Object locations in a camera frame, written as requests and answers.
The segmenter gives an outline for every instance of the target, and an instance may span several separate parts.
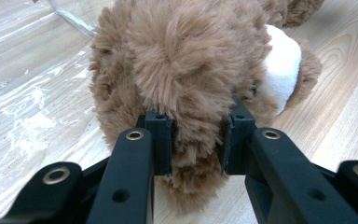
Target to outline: transparent plastic wrap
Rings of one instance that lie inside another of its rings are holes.
[[[109,155],[88,67],[90,29],[113,1],[93,2],[0,1],[0,217],[43,166]]]

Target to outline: plush toy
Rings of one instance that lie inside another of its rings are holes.
[[[156,110],[174,120],[172,176],[158,178],[179,212],[197,211],[227,180],[216,149],[236,94],[269,126],[305,99],[322,65],[280,28],[323,0],[117,0],[92,45],[90,90],[107,144]]]

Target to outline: wooden floor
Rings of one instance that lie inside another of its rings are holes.
[[[111,5],[58,2],[90,24]],[[287,34],[307,38],[324,70],[312,96],[274,127],[335,171],[341,161],[358,160],[358,1],[325,0]],[[74,161],[87,168],[109,155],[88,90],[90,41],[45,0],[0,1],[0,217],[41,167]],[[186,217],[169,210],[156,187],[155,222],[256,223],[243,179],[231,177],[204,212]]]

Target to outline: brown fur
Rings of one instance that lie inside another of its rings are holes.
[[[274,119],[274,100],[254,92],[270,51],[265,9],[278,4],[261,2],[266,3],[117,0],[100,16],[90,90],[106,142],[113,148],[118,134],[146,110],[174,119],[173,174],[158,182],[179,212],[201,209],[227,180],[220,175],[216,147],[233,92],[258,123]],[[317,77],[311,67],[300,76]],[[296,92],[305,97],[303,86],[298,84]]]

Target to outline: black metal bracket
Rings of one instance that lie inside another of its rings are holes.
[[[246,175],[257,221],[358,223],[358,161],[336,174],[312,164],[285,133],[257,129],[235,100],[218,155],[222,173]],[[110,158],[83,172],[71,162],[41,169],[0,223],[153,223],[153,176],[172,173],[173,125],[149,111]]]

